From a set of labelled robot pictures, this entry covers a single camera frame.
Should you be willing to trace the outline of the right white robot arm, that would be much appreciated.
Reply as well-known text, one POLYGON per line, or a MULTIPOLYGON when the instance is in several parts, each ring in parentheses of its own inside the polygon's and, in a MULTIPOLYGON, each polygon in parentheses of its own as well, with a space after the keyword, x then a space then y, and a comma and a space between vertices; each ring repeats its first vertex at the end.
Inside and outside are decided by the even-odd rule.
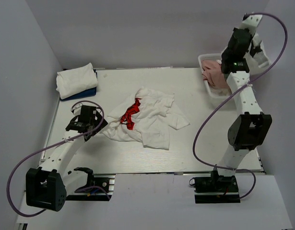
POLYGON ((249 57, 258 55, 268 64, 256 35, 261 20, 261 14, 244 16, 221 53, 221 71, 232 92, 238 117, 227 132, 229 146, 217 164, 218 174, 210 179, 211 187, 216 191, 227 187, 226 177, 235 175, 244 157, 264 142, 272 123, 271 116, 260 108, 250 83, 249 57))

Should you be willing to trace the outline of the white plastic basket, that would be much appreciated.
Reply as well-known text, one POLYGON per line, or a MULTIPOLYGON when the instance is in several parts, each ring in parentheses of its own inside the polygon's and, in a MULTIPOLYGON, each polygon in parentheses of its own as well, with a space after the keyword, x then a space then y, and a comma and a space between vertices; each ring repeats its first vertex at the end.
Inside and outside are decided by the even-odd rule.
MULTIPOLYGON (((221 54, 220 53, 212 53, 212 54, 201 54, 198 56, 198 63, 199 63, 199 67, 201 69, 201 73, 204 72, 203 68, 202 68, 202 64, 201 62, 203 60, 213 60, 213 61, 217 61, 217 60, 221 60, 221 54)), ((209 95, 209 101, 210 103, 213 105, 214 108, 216 108, 217 106, 219 106, 224 100, 226 100, 230 95, 231 92, 229 90, 218 90, 218 89, 213 89, 209 83, 206 80, 203 80, 205 89, 207 91, 207 94, 209 95)), ((234 100, 230 100, 229 102, 227 102, 222 109, 224 110, 232 110, 234 109, 235 106, 235 102, 234 100)))

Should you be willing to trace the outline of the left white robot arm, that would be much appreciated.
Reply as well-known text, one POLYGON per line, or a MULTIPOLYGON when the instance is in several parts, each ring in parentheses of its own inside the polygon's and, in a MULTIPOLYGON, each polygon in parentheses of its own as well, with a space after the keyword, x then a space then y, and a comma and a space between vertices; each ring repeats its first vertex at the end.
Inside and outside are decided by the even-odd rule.
POLYGON ((95 186, 94 172, 87 167, 68 170, 77 151, 107 125, 97 106, 81 105, 74 109, 74 118, 65 128, 62 143, 54 148, 49 159, 26 173, 28 206, 60 211, 67 196, 76 191, 91 191, 95 186))

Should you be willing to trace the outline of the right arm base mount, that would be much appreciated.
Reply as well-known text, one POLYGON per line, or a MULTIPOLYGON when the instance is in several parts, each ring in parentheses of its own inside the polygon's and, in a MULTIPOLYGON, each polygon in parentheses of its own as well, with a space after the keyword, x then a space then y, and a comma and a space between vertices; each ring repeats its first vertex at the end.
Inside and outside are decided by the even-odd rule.
POLYGON ((240 203, 235 176, 219 175, 217 170, 213 170, 208 176, 191 178, 189 185, 194 188, 196 204, 240 203))

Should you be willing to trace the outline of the white red-print t-shirt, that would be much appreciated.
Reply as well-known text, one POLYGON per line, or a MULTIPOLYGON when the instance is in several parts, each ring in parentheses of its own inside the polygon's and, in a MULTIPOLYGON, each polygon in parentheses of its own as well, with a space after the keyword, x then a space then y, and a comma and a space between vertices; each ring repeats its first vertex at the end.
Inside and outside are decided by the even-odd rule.
POLYGON ((141 87, 107 115, 102 133, 120 142, 141 142, 146 148, 168 150, 169 128, 190 125, 173 95, 141 87))

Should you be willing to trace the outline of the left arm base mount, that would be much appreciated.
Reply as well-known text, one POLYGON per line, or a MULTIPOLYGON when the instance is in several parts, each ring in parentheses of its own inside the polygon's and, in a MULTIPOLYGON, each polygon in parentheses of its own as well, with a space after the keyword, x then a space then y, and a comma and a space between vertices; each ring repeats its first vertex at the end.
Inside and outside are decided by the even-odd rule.
POLYGON ((67 201, 109 201, 114 191, 115 175, 95 174, 77 167, 63 179, 67 201))

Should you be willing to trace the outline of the pink t-shirt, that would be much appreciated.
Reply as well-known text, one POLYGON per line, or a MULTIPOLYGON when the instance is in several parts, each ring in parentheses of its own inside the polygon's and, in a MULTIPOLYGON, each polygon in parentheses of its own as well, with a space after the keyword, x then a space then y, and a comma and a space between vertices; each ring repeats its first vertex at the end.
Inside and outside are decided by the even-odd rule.
POLYGON ((202 77, 204 81, 216 90, 229 89, 229 86, 221 72, 221 65, 217 60, 203 60, 201 62, 203 69, 202 77))

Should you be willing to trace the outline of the white black-print t-shirt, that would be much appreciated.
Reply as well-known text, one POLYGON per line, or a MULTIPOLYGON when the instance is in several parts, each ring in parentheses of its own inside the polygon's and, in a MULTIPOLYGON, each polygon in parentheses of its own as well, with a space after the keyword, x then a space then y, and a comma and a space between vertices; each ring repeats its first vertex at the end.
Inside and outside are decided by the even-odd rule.
POLYGON ((258 33, 255 33, 249 46, 248 52, 245 54, 245 59, 249 66, 250 72, 260 73, 271 64, 268 58, 262 39, 258 33))

